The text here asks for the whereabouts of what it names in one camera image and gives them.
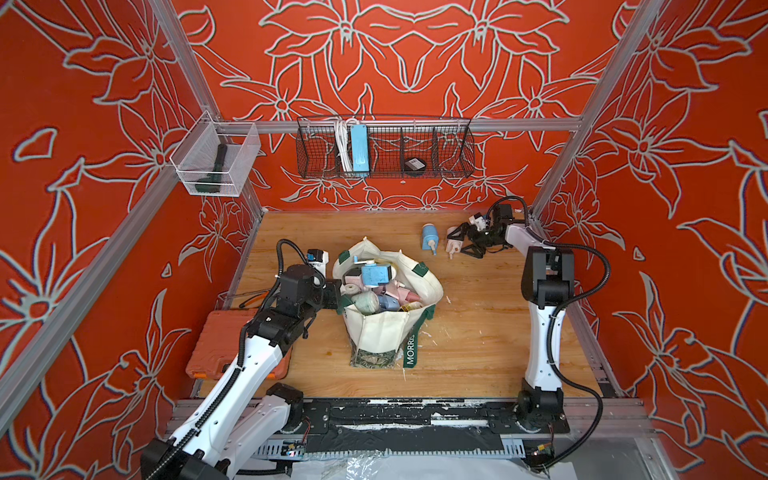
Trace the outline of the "white canvas tote bag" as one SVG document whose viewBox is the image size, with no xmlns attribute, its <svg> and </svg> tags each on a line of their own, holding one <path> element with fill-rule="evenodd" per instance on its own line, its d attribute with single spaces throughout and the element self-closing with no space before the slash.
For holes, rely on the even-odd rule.
<svg viewBox="0 0 768 480">
<path fill-rule="evenodd" d="M 361 280 L 361 267 L 366 264 L 391 265 L 396 276 L 384 286 L 366 287 Z M 351 364 L 365 368 L 389 368 L 410 337 L 418 334 L 424 321 L 434 316 L 444 291 L 437 277 L 422 262 L 402 252 L 382 251 L 363 239 L 343 251 L 333 265 L 333 278 L 342 282 L 342 306 L 337 312 L 344 317 L 353 344 Z M 352 298 L 373 291 L 396 298 L 401 308 L 396 312 L 380 311 L 362 315 Z"/>
</svg>

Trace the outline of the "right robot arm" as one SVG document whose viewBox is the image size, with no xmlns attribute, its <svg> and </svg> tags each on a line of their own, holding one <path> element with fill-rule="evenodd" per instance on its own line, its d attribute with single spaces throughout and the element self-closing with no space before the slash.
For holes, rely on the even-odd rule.
<svg viewBox="0 0 768 480">
<path fill-rule="evenodd" d="M 531 226 L 525 200 L 509 195 L 496 200 L 485 213 L 477 213 L 453 228 L 446 240 L 455 252 L 482 259 L 494 247 L 515 249 L 525 257 L 521 294 L 528 303 L 531 333 L 527 369 L 515 407 L 516 422 L 526 432 L 537 432 L 564 416 L 565 385 L 593 396 L 600 393 L 567 378 L 560 370 L 562 324 L 566 309 L 604 287 L 610 278 L 607 258 L 583 245 L 543 239 Z M 576 292 L 575 252 L 581 250 L 601 259 L 603 275 L 598 284 Z"/>
</svg>

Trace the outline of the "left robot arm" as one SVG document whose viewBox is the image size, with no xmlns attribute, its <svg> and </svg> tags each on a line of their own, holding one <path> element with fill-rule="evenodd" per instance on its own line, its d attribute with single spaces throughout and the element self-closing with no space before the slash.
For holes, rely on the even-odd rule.
<svg viewBox="0 0 768 480">
<path fill-rule="evenodd" d="M 301 391 L 277 383 L 255 409 L 249 403 L 293 345 L 307 338 L 322 310 L 340 302 L 340 281 L 326 277 L 329 255 L 300 253 L 287 266 L 279 255 L 275 282 L 241 328 L 238 351 L 211 393 L 166 440 L 151 441 L 141 455 L 144 479 L 233 479 L 274 434 L 304 423 Z"/>
</svg>

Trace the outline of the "blue pencil sharpener pink cap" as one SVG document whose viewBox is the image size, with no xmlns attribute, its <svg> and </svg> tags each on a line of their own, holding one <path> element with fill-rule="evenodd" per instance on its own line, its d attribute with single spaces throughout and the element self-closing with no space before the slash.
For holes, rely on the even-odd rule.
<svg viewBox="0 0 768 480">
<path fill-rule="evenodd" d="M 421 230 L 421 249 L 430 251 L 433 255 L 437 254 L 440 236 L 436 226 L 432 223 L 426 223 Z"/>
</svg>

